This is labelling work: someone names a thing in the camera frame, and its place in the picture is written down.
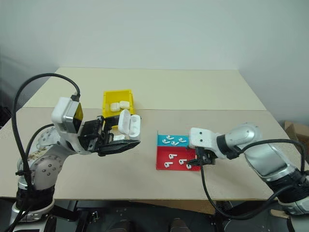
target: floor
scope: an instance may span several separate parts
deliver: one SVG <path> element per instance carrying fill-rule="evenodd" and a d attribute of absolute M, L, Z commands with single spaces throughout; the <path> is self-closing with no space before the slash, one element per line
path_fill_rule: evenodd
<path fill-rule="evenodd" d="M 57 205 L 68 207 L 69 201 L 57 201 Z M 92 202 L 91 207 L 100 207 L 100 202 Z M 0 228 L 2 231 L 6 228 L 10 218 L 12 203 L 0 200 Z M 272 208 L 278 209 L 278 205 L 272 205 Z M 135 222 L 137 232 L 168 232 L 169 224 L 173 218 L 181 218 L 185 221 L 192 232 L 214 232 L 214 225 L 208 215 L 186 210 L 178 210 L 157 206 L 150 207 L 112 207 L 108 211 L 100 213 L 100 219 L 90 224 L 87 228 L 89 232 L 106 232 L 114 223 L 122 219 L 130 219 Z M 66 220 L 57 220 L 57 232 L 74 232 L 77 222 L 68 222 Z M 226 232 L 288 232 L 286 220 L 272 217 L 269 209 L 258 216 L 247 221 L 228 221 L 225 223 Z"/>

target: yellow plastic box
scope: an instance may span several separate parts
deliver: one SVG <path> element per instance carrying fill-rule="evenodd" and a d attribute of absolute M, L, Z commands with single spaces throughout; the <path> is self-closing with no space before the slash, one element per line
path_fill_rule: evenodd
<path fill-rule="evenodd" d="M 102 106 L 103 117 L 111 117 L 111 116 L 119 115 L 122 109 L 120 109 L 119 112 L 112 112 L 110 110 L 110 105 L 111 103 L 120 102 L 120 101 L 130 102 L 129 111 L 132 115 L 135 114 L 135 110 L 133 108 L 132 91 L 130 89 L 111 90 L 111 91 L 104 91 L 103 93 L 103 106 Z"/>

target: white earbud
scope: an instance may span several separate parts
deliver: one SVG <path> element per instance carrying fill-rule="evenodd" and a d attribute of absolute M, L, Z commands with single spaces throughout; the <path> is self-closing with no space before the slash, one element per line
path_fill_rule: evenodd
<path fill-rule="evenodd" d="M 185 161 L 187 161 L 187 160 L 186 160 L 186 159 L 180 159 L 180 160 L 179 160 L 179 164 L 180 164 L 180 165 L 183 165 Z"/>
<path fill-rule="evenodd" d="M 173 146 L 177 146 L 177 145 L 179 144 L 179 142 L 173 141 L 171 144 L 172 144 Z"/>
<path fill-rule="evenodd" d="M 167 135 L 166 138 L 167 138 L 168 140 L 174 139 L 174 137 L 171 138 L 170 135 Z"/>
<path fill-rule="evenodd" d="M 183 140 L 183 138 L 179 138 L 178 141 L 181 142 L 181 143 L 187 142 L 186 140 Z"/>
<path fill-rule="evenodd" d="M 166 141 L 166 139 L 162 139 L 162 142 L 163 142 L 164 144 L 169 144 L 169 143 L 170 143 L 170 141 Z"/>
<path fill-rule="evenodd" d="M 176 154 L 169 154 L 169 159 L 172 160 L 174 159 L 174 156 L 177 156 Z"/>
<path fill-rule="evenodd" d="M 173 162 L 165 162 L 165 163 L 164 163 L 164 166 L 165 166 L 166 168 L 168 168 L 170 164 L 173 164 Z"/>

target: beige table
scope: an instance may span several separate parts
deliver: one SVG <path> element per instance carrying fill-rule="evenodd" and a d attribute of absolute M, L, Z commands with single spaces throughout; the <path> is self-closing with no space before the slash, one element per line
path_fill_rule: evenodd
<path fill-rule="evenodd" d="M 84 107 L 85 120 L 91 120 L 97 115 L 100 115 L 102 90 L 98 90 L 97 86 L 104 86 L 106 80 L 97 80 L 95 91 L 90 91 L 92 83 L 96 76 L 92 76 L 93 72 L 99 76 L 104 75 L 106 70 L 101 69 L 60 69 L 58 73 L 62 73 L 72 78 L 80 86 L 82 93 L 82 105 Z M 187 134 L 191 127 L 207 128 L 215 132 L 225 133 L 243 122 L 253 122 L 260 126 L 264 138 L 287 138 L 283 129 L 278 125 L 273 116 L 264 109 L 261 102 L 251 91 L 242 77 L 237 71 L 197 71 L 200 76 L 205 74 L 205 80 L 194 77 L 195 71 L 187 71 L 185 76 L 190 76 L 191 82 L 198 82 L 200 90 L 199 97 L 195 94 L 195 89 L 187 90 L 187 94 L 178 93 L 173 90 L 172 83 L 163 89 L 160 89 L 159 102 L 166 96 L 170 96 L 172 92 L 173 99 L 182 97 L 185 99 L 185 110 L 168 110 L 168 107 L 173 108 L 173 104 L 158 104 L 156 98 L 158 90 L 148 86 L 148 90 L 140 95 L 140 88 L 133 88 L 135 103 L 139 105 L 139 114 L 142 118 L 141 129 L 141 144 L 136 148 L 127 151 L 123 154 L 108 155 L 99 157 L 96 154 L 81 156 L 74 155 L 69 157 L 64 165 L 62 172 L 59 175 L 55 198 L 56 199 L 186 199 L 186 200 L 204 200 L 205 193 L 202 189 L 201 177 L 199 172 L 180 172 L 180 171 L 157 171 L 155 169 L 156 158 L 156 133 L 161 134 Z M 87 82 L 82 80 L 81 76 L 87 78 Z M 244 88 L 241 91 L 239 88 L 235 91 L 230 91 L 230 86 L 221 89 L 222 85 L 214 81 L 211 77 L 219 76 L 219 80 L 229 81 L 230 84 Z M 44 100 L 47 107 L 43 106 L 42 89 L 53 95 L 69 96 L 70 91 L 64 91 L 63 86 L 54 89 L 54 93 L 50 91 L 55 87 L 54 80 L 51 78 L 38 91 L 36 95 L 27 103 L 26 107 L 18 112 L 17 120 L 20 129 L 20 134 L 23 144 L 26 144 L 33 132 L 40 126 L 50 123 L 50 115 L 52 108 L 49 108 L 53 102 L 52 98 Z M 208 86 L 209 82 L 214 82 L 212 93 L 215 94 L 221 91 L 221 95 L 225 94 L 224 98 L 220 98 L 220 94 L 215 95 L 216 99 L 211 101 L 214 96 L 210 96 L 208 91 L 202 91 L 200 86 Z M 104 89 L 111 90 L 109 84 Z M 207 99 L 207 106 L 200 99 Z M 214 101 L 220 101 L 222 104 L 213 104 Z M 17 147 L 14 143 L 13 133 L 11 130 L 11 122 L 9 122 L 0 131 L 0 146 L 2 147 L 2 155 L 5 162 L 0 164 L 0 184 L 2 186 L 0 195 L 3 197 L 14 197 L 16 193 L 17 177 L 14 176 L 16 170 L 16 162 L 18 160 Z M 295 164 L 299 164 L 299 156 L 296 149 L 292 145 L 281 145 L 288 157 Z M 244 199 L 266 199 L 271 191 L 266 184 L 262 182 L 255 172 L 249 167 L 244 157 L 234 160 L 217 160 L 214 166 L 204 168 L 206 172 L 207 185 L 211 196 L 216 200 L 244 200 Z"/>

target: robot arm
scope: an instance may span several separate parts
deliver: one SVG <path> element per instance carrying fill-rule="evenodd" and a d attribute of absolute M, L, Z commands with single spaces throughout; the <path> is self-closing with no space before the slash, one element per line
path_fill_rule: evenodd
<path fill-rule="evenodd" d="M 227 134 L 210 130 L 191 128 L 189 146 L 196 149 L 203 164 L 214 164 L 215 158 L 234 159 L 238 151 L 262 139 L 259 128 L 253 124 L 242 124 Z M 278 196 L 279 203 L 289 215 L 309 213 L 309 180 L 273 144 L 253 146 L 244 152 L 249 165 L 259 177 L 275 192 L 287 185 L 294 188 Z"/>
<path fill-rule="evenodd" d="M 126 119 L 130 119 L 130 117 L 133 116 L 128 113 Z M 140 131 L 136 130 L 134 139 L 131 139 L 132 133 L 130 133 L 130 139 L 114 140 L 114 135 L 110 131 L 113 126 L 118 125 L 119 118 L 119 116 L 108 118 L 98 116 L 95 120 L 83 123 L 81 104 L 71 98 L 60 98 L 52 112 L 54 126 L 47 129 L 30 149 L 28 164 L 31 171 L 33 191 L 29 196 L 27 183 L 24 176 L 21 176 L 18 180 L 16 203 L 12 206 L 11 223 L 15 220 L 24 203 L 26 205 L 23 205 L 23 209 L 30 210 L 20 222 L 32 223 L 19 224 L 15 230 L 33 229 L 36 226 L 42 227 L 44 223 L 47 223 L 49 212 L 54 207 L 53 194 L 57 177 L 68 156 L 92 153 L 105 156 L 121 153 L 140 143 Z M 128 127 L 140 128 L 140 117 L 138 115 L 134 115 L 132 122 L 126 121 L 124 123 L 124 119 L 120 120 L 122 120 L 120 121 L 122 124 L 126 124 Z M 23 170 L 21 160 L 17 164 L 17 169 Z"/>

